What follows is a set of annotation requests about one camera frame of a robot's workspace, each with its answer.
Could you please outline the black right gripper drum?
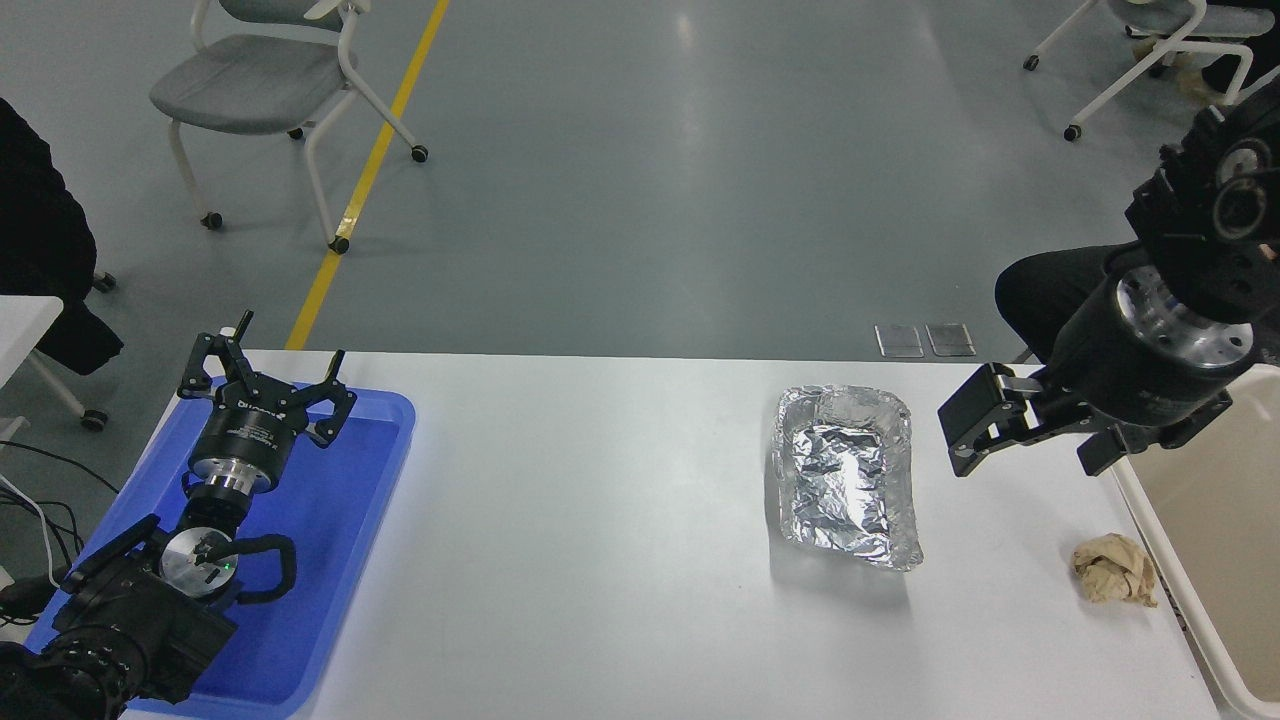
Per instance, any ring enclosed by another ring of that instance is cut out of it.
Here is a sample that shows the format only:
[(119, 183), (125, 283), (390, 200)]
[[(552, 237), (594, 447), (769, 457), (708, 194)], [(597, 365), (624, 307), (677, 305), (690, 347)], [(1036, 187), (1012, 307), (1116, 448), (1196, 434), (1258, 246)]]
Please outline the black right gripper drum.
[(1059, 332), (1046, 368), (1106, 416), (1170, 427), (1254, 361), (1247, 323), (1212, 320), (1178, 300), (1157, 272), (1105, 278)]

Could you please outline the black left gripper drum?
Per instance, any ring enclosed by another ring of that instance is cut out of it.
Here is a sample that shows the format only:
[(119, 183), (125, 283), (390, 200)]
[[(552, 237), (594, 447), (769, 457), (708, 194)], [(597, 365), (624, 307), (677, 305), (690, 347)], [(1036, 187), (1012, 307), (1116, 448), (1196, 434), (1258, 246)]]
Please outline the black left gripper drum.
[(218, 387), (212, 413), (189, 456), (191, 471), (210, 474), (214, 461), (236, 460), (262, 474), (282, 474), (307, 424), (305, 410), (280, 405), (294, 391), (284, 380), (260, 380), (257, 395), (243, 380)]

